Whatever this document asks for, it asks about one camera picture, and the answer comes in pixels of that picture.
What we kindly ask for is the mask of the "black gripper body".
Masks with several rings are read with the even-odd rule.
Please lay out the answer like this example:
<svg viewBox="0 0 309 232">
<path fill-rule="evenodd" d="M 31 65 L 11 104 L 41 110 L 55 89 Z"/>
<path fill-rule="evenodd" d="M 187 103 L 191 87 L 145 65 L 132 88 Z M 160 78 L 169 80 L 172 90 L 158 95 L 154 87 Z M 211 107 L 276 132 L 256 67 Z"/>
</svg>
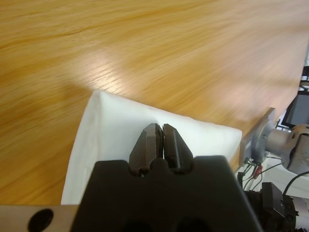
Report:
<svg viewBox="0 0 309 232">
<path fill-rule="evenodd" d="M 265 232 L 293 232 L 294 205 L 292 198 L 271 182 L 264 182 L 260 192 L 245 191 L 251 207 Z"/>
</svg>

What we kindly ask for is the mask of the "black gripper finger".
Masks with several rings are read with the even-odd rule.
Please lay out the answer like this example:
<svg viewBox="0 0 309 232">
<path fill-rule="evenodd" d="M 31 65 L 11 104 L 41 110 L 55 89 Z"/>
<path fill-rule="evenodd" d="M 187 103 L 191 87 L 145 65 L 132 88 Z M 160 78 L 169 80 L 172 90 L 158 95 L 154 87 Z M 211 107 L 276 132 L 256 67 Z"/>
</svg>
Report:
<svg viewBox="0 0 309 232">
<path fill-rule="evenodd" d="M 192 170 L 193 154 L 170 124 L 163 125 L 164 159 L 175 174 L 187 174 Z"/>
<path fill-rule="evenodd" d="M 155 159 L 163 157 L 163 131 L 156 123 L 145 127 L 129 156 L 130 172 L 147 175 Z"/>
</svg>

